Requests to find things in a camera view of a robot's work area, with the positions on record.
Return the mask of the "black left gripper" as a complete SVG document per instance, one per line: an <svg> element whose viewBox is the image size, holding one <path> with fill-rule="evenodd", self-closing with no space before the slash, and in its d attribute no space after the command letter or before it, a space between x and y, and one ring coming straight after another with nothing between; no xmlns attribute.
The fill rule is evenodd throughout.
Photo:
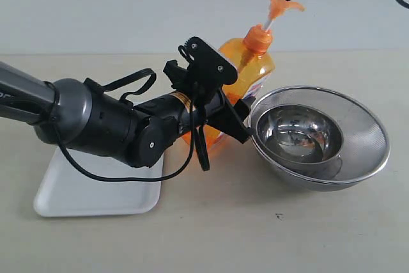
<svg viewBox="0 0 409 273"><path fill-rule="evenodd" d="M224 92L219 90L206 105L191 100L184 93L174 91L149 101L137 104L134 109L153 117L153 127L159 129L164 141L172 144L194 126L208 125L220 132L245 143L252 135L252 129L244 125L254 97L239 99L231 105Z"/></svg>

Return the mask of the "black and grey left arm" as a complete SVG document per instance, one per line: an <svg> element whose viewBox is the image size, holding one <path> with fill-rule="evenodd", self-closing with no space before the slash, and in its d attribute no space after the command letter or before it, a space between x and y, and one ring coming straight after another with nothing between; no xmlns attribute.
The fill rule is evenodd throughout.
<svg viewBox="0 0 409 273"><path fill-rule="evenodd" d="M136 105L130 93L115 99L109 92L139 79L146 79L142 91L147 91L156 79L149 68L101 85L92 79L41 81L2 63L1 116L33 126L44 143L112 157L133 168L153 166L187 133L204 153L205 125L241 143L251 137L243 123L249 103L232 105L221 88L236 77L232 65L182 68L171 60L164 73L173 91Z"/></svg>

